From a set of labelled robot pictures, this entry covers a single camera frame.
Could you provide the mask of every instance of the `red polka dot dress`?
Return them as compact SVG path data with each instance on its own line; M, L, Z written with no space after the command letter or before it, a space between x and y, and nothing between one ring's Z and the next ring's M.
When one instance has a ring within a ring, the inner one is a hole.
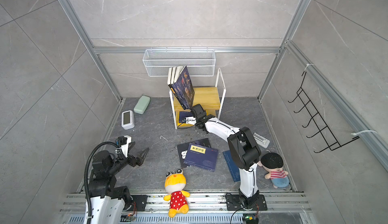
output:
M171 194L170 209L179 210L187 201L181 191L176 191Z

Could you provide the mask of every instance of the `green case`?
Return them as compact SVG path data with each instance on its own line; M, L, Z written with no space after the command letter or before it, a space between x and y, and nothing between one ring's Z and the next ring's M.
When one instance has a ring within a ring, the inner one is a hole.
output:
M149 98L148 96L145 96L145 95L141 96L133 111L141 115L144 114L150 100L151 98Z

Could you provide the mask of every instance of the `wire mesh basket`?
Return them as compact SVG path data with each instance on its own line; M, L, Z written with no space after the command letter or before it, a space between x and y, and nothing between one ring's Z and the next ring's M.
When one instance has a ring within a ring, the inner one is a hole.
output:
M143 57L148 76L167 76L172 66L187 66L190 76L213 76L216 54L213 49L148 49Z

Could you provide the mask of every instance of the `plush toy arm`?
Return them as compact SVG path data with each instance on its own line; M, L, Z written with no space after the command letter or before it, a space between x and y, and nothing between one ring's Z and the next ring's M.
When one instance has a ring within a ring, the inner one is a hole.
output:
M163 198L165 201L169 201L171 199L171 195L166 195L164 198Z
M190 197L190 193L184 190L182 190L182 195L184 195L185 197Z

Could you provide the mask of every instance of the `wooden shelf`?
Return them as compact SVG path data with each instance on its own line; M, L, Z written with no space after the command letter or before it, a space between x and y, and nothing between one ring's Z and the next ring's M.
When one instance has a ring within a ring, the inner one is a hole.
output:
M220 96L218 95L217 87L195 87L194 88L194 101L193 105L201 104L202 108L206 110L219 110L221 106ZM179 119L178 112L179 111L190 111L184 110L180 105L179 101L176 97L174 97L174 108L177 112L177 122Z
M177 114L177 126L179 126L180 125L180 123L179 123L179 111L177 111L176 114ZM206 110L206 115L216 116L216 110ZM192 126L192 125L183 123L181 126L179 126L179 128L189 127L189 126Z

